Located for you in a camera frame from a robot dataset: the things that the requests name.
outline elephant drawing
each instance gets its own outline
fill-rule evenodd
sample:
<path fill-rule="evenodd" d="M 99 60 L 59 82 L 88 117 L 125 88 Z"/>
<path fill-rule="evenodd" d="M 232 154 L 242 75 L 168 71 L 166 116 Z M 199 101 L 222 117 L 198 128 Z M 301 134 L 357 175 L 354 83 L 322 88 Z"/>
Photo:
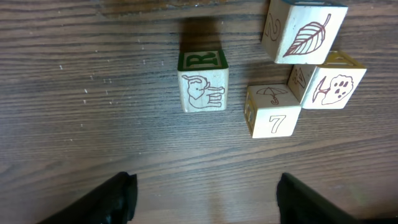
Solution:
<path fill-rule="evenodd" d="M 194 75 L 182 75 L 188 81 L 189 103 L 197 109 L 207 107 L 221 107 L 221 98 L 225 93 L 224 87 L 212 87 L 207 78 Z"/>

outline printed number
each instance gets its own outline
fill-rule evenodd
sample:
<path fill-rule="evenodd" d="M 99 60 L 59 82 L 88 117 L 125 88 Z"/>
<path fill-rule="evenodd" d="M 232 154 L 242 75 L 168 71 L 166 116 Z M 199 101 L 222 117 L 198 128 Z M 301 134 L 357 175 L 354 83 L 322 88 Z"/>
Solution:
<path fill-rule="evenodd" d="M 285 118 L 286 115 L 275 115 L 269 117 L 269 122 L 273 122 L 275 120 L 271 133 L 276 133 L 278 131 L 279 125 Z"/>

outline block with number 7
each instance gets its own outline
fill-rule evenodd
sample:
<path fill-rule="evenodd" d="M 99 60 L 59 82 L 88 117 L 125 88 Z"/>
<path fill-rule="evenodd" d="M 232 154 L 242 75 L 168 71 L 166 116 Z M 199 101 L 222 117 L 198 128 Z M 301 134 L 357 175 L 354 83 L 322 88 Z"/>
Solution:
<path fill-rule="evenodd" d="M 249 86 L 244 117 L 253 138 L 291 136 L 301 111 L 287 85 Z"/>

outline green block face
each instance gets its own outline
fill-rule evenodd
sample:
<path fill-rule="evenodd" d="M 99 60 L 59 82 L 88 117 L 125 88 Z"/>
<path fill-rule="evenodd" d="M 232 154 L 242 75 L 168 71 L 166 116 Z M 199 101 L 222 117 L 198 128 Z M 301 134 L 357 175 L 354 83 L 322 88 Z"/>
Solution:
<path fill-rule="evenodd" d="M 226 69 L 228 64 L 222 50 L 180 53 L 178 71 Z"/>

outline alphabet block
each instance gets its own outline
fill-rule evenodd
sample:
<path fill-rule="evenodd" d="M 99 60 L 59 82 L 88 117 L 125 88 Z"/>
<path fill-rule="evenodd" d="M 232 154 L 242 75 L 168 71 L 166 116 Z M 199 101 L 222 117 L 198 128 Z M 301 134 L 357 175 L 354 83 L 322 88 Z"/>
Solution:
<path fill-rule="evenodd" d="M 321 64 L 347 9 L 330 2 L 271 0 L 262 44 L 275 63 Z"/>
<path fill-rule="evenodd" d="M 294 65 L 288 86 L 305 109 L 343 109 L 366 68 L 342 51 L 321 65 Z"/>
<path fill-rule="evenodd" d="M 228 76 L 222 50 L 181 53 L 178 83 L 184 112 L 225 110 Z"/>
<path fill-rule="evenodd" d="M 244 117 L 253 138 L 291 136 L 301 111 L 287 85 L 249 86 Z"/>

